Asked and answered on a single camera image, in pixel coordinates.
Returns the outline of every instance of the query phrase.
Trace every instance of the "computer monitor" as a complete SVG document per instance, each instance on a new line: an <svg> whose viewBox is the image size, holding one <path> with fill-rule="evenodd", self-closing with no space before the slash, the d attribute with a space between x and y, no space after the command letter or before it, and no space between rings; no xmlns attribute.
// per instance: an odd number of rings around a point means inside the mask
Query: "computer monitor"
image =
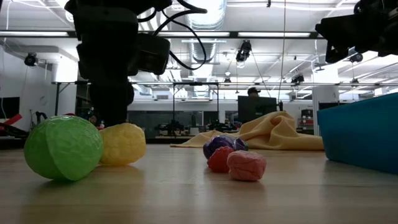
<svg viewBox="0 0 398 224"><path fill-rule="evenodd" d="M0 104L6 113L7 118L11 118L19 114L19 97L0 98ZM0 107L0 119L6 118Z"/></svg>
<svg viewBox="0 0 398 224"><path fill-rule="evenodd" d="M319 110L324 110L324 109L328 109L328 108L332 108L335 106L341 106L341 105L345 105L347 103L340 103L340 101L336 102L336 103L319 103Z"/></svg>
<svg viewBox="0 0 398 224"><path fill-rule="evenodd" d="M246 123L277 111L276 98L238 96L238 119Z"/></svg>

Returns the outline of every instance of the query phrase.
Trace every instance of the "pink ball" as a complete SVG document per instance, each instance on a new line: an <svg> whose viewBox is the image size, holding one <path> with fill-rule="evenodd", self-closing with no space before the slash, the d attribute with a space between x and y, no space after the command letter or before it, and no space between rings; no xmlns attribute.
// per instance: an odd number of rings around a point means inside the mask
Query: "pink ball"
<svg viewBox="0 0 398 224"><path fill-rule="evenodd" d="M232 179L256 181L264 175L267 162L255 152L235 151L229 154L227 165Z"/></svg>

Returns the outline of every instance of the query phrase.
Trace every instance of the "red ball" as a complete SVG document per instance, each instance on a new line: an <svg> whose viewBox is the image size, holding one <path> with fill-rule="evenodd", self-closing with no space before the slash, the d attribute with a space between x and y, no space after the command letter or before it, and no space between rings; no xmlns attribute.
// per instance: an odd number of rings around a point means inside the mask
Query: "red ball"
<svg viewBox="0 0 398 224"><path fill-rule="evenodd" d="M216 151L207 161L207 165L209 166L211 171L228 173L229 167L226 161L228 159L228 155L232 152L234 152L234 150L228 146L219 147L218 149L216 149Z"/></svg>

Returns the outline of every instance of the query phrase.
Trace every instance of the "purple ball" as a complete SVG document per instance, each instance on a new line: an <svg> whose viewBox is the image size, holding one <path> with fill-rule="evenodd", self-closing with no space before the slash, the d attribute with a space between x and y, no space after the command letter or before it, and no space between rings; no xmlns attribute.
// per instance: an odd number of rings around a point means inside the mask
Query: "purple ball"
<svg viewBox="0 0 398 224"><path fill-rule="evenodd" d="M234 149L234 151L248 150L247 144L242 139L223 135L223 136L215 136L209 141L207 141L203 145L203 154L207 159L209 159L211 155L213 155L213 153L216 151L216 149L225 146Z"/></svg>
<svg viewBox="0 0 398 224"><path fill-rule="evenodd" d="M248 150L249 150L249 147L248 147L248 145L246 144L246 142L244 142L242 139L236 138L235 141L234 141L234 147L233 147L233 149L234 149L235 151L238 151L238 150L248 151Z"/></svg>

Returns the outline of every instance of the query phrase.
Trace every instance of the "yellow ball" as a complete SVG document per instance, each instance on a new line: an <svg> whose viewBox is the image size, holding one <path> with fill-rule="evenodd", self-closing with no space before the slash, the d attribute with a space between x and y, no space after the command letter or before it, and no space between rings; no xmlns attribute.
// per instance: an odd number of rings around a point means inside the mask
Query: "yellow ball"
<svg viewBox="0 0 398 224"><path fill-rule="evenodd" d="M118 124L100 133L104 142L100 164L122 166L136 162L145 155L145 134L135 124Z"/></svg>

